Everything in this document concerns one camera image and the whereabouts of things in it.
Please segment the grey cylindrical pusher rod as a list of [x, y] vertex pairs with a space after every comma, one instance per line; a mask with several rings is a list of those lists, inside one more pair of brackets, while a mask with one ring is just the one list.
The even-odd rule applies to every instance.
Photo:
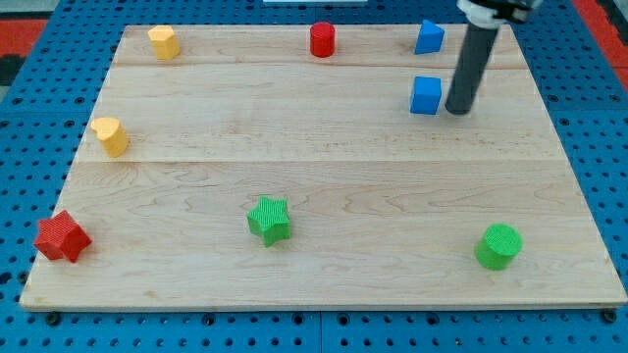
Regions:
[[497, 27], [483, 28], [474, 24], [467, 26], [445, 100], [445, 108], [451, 114], [466, 115], [470, 112], [497, 34]]

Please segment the white and black rod mount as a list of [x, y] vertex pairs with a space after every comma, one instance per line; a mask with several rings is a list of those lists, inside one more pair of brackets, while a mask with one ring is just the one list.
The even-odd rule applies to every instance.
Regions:
[[540, 9], [543, 0], [458, 0], [456, 6], [468, 22], [480, 28], [505, 23], [524, 24]]

